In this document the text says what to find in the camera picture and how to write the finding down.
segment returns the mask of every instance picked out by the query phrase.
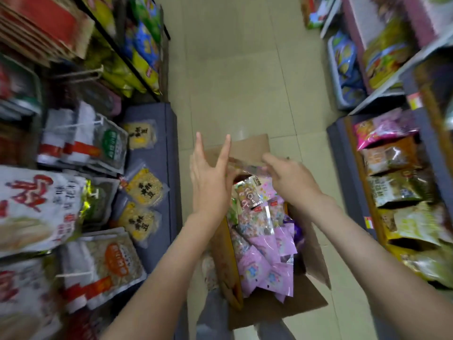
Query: hand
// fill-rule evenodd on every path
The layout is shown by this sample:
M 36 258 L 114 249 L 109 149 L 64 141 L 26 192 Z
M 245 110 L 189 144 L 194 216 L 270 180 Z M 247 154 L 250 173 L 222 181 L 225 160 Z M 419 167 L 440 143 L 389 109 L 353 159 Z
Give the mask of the hand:
M 228 169 L 231 136 L 227 135 L 217 160 L 211 167 L 204 155 L 201 133 L 197 132 L 195 149 L 190 156 L 190 178 L 193 186 L 193 212 L 207 218 L 212 226 L 220 224 L 230 206 L 231 188 L 237 176 Z
M 272 176 L 272 186 L 288 203 L 306 212 L 313 197 L 322 195 L 313 175 L 303 164 L 269 153 L 264 154 L 262 159 Z

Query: tile floor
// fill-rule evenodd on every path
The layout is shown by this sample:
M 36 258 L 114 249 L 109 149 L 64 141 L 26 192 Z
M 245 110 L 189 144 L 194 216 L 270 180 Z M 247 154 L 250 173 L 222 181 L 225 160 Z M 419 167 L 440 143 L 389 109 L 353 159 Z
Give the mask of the tile floor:
M 305 30 L 300 0 L 157 0 L 171 34 L 169 99 L 178 116 L 184 219 L 191 211 L 189 155 L 205 145 L 267 133 L 274 154 L 301 160 L 322 190 L 343 204 L 326 127 L 340 115 L 331 94 L 325 43 Z M 296 339 L 375 339 L 365 295 L 320 233 L 332 281 L 314 284 L 329 306 L 285 319 Z M 190 338 L 207 295 L 198 268 L 188 294 Z M 236 339 L 257 339 L 253 327 Z

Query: person's left hand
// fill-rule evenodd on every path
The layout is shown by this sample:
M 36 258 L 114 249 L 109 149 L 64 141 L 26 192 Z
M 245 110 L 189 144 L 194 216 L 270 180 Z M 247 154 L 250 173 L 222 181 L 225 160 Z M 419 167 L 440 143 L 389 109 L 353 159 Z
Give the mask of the person's left hand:
M 226 215 L 231 188 L 237 171 L 228 169 L 231 136 L 227 135 L 217 164 L 211 167 L 205 158 L 201 133 L 197 132 L 195 149 L 190 156 L 190 178 L 193 186 L 193 212 L 207 218 L 217 228 Z

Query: person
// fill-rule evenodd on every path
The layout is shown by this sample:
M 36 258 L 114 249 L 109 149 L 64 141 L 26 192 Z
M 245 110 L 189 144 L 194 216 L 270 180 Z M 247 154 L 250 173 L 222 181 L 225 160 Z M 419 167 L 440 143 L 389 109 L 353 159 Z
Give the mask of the person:
M 170 339 L 195 266 L 225 216 L 236 177 L 228 168 L 227 135 L 215 167 L 201 134 L 190 158 L 193 213 L 148 279 L 102 335 L 102 340 Z M 453 304 L 416 277 L 323 194 L 301 163 L 264 154 L 275 190 L 326 235 L 371 301 L 402 338 L 451 339 Z

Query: shelf label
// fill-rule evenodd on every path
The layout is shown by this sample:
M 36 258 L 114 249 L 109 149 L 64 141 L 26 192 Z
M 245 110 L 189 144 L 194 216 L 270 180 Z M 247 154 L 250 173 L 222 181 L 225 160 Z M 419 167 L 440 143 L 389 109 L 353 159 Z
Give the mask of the shelf label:
M 371 217 L 364 217 L 365 218 L 365 224 L 367 229 L 374 229 L 373 227 L 373 220 Z
M 407 102 L 409 103 L 409 106 L 411 106 L 411 109 L 415 111 L 418 108 L 423 107 L 423 102 L 420 97 L 420 92 L 411 94 L 407 96 Z

